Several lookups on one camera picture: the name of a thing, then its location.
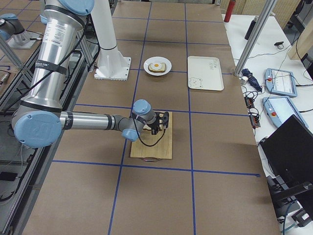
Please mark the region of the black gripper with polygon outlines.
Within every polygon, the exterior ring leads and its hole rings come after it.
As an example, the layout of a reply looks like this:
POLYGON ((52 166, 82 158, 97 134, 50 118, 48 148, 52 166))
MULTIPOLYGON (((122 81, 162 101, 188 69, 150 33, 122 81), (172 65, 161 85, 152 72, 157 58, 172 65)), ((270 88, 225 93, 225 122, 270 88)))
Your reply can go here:
POLYGON ((156 135, 157 132, 161 130, 160 127, 161 123, 159 119, 156 119, 153 123, 149 124, 149 127, 151 128, 152 135, 156 135))

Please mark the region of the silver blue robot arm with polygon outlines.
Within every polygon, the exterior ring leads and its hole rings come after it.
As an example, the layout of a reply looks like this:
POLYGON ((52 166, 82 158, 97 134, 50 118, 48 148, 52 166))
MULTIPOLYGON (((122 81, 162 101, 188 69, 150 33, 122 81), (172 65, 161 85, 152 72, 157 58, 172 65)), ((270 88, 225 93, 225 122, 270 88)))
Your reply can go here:
POLYGON ((140 138, 145 126, 157 134, 168 125, 168 115, 156 112, 144 99, 136 101, 130 117, 63 110, 60 97, 69 56, 82 41, 78 32, 91 18, 99 43, 97 79, 126 80, 131 59, 117 48, 110 4, 107 0, 49 0, 39 57, 30 89, 21 97, 11 119, 16 139, 25 146, 41 148, 53 144, 63 130, 116 130, 130 141, 140 138))

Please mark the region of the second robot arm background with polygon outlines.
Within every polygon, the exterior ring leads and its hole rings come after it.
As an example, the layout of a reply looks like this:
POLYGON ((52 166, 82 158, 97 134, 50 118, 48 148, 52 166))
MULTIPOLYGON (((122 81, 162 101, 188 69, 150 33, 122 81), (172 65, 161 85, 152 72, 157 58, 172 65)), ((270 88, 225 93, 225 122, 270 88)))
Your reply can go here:
POLYGON ((0 37, 13 49, 31 49, 40 33, 27 31, 13 13, 0 16, 0 37))

